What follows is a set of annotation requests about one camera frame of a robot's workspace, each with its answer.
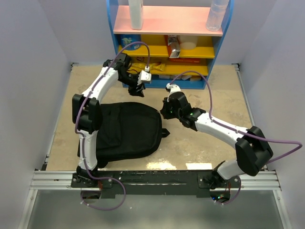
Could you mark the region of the black backpack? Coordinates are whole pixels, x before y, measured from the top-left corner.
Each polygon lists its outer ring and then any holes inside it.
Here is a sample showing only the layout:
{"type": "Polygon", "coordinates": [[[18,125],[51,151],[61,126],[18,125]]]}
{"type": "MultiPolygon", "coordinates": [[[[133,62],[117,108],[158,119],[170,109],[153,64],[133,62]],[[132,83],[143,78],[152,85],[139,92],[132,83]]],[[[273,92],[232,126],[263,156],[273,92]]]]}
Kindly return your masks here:
{"type": "Polygon", "coordinates": [[[137,102],[100,105],[103,122],[97,133],[97,166],[154,153],[170,132],[155,108],[137,102]]]}

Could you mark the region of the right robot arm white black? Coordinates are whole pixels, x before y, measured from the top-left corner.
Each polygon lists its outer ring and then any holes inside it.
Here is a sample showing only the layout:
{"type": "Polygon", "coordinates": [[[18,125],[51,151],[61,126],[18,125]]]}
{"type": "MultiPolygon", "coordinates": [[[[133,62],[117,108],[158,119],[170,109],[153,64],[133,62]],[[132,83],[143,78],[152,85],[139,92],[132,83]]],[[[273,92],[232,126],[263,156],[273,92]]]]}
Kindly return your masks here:
{"type": "Polygon", "coordinates": [[[242,174],[256,176],[274,155],[260,128],[247,129],[211,117],[205,110],[191,107],[182,92],[164,98],[160,112],[164,119],[176,118],[184,127],[209,134],[235,149],[236,159],[221,162],[206,179],[217,187],[242,174]]]}

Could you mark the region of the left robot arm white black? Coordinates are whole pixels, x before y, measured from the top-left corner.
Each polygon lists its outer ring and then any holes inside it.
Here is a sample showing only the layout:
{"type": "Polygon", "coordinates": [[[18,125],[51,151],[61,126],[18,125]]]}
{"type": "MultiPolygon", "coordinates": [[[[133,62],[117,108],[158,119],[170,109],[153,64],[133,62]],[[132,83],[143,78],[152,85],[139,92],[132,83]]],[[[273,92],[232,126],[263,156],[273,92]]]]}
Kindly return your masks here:
{"type": "Polygon", "coordinates": [[[131,57],[125,53],[105,61],[101,72],[89,88],[72,97],[72,122],[80,143],[80,161],[76,174],[88,187],[96,186],[99,181],[99,176],[95,173],[98,168],[96,141],[103,120],[100,105],[103,97],[117,81],[128,85],[131,96],[144,97],[145,85],[139,74],[128,73],[131,64],[131,57]]]}

